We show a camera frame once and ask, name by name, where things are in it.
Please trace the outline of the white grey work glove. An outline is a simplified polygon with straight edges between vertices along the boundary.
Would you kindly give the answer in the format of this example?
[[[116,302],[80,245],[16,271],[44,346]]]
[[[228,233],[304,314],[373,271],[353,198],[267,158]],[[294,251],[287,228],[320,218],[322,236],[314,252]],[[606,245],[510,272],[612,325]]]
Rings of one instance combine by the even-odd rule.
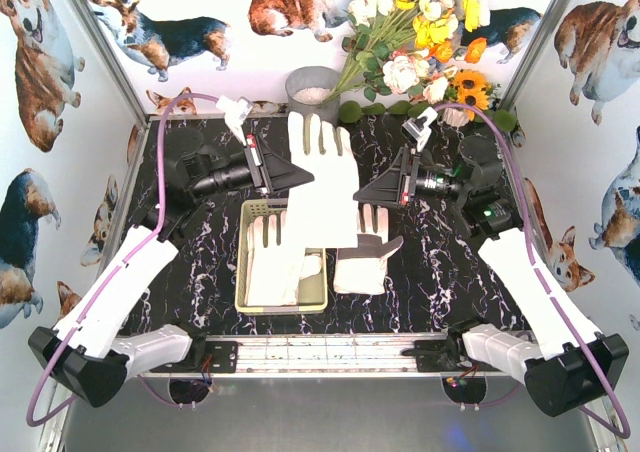
[[[323,259],[320,254],[313,253],[305,255],[299,275],[300,280],[317,275],[321,272]]]

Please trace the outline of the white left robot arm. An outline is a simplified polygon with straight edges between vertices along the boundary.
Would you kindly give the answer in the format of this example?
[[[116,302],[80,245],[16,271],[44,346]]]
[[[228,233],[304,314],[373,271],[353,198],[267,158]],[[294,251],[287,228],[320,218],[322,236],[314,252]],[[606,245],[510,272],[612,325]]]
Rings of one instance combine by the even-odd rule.
[[[253,188],[282,192],[313,181],[312,173],[272,151],[256,135],[235,131],[240,152],[226,155],[190,128],[157,135],[157,192],[139,209],[110,264],[81,301],[54,326],[38,327],[28,345],[53,378],[97,408],[131,378],[165,366],[194,369],[203,334],[185,323],[121,339],[122,324],[156,276],[203,222],[206,200]]]

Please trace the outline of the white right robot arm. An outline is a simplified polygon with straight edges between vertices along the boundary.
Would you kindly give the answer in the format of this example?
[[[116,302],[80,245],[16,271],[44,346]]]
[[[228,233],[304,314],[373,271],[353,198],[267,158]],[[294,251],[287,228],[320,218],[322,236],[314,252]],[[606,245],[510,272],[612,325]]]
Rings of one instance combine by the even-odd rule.
[[[500,278],[535,339],[469,319],[450,328],[450,353],[507,373],[542,412],[555,417],[610,396],[629,349],[620,335],[606,336],[587,319],[550,274],[517,208],[497,188],[502,172],[495,142],[481,136],[460,142],[451,170],[405,146],[354,197],[387,208],[422,196],[451,201],[456,225]]]

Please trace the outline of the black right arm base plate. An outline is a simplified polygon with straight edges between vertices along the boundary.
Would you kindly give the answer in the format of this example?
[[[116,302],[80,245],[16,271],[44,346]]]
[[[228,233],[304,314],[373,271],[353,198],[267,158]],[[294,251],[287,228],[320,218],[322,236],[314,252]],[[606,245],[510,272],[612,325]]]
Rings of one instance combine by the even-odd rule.
[[[464,372],[475,364],[447,349],[445,340],[416,340],[400,354],[415,360],[418,372]]]

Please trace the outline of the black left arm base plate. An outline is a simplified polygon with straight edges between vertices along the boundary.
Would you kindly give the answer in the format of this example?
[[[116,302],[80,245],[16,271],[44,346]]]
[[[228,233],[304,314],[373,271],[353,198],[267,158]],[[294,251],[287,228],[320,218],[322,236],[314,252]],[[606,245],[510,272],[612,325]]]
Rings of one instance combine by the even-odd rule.
[[[190,352],[193,367],[198,372],[233,374],[239,357],[239,343],[227,340],[200,340],[194,342]]]

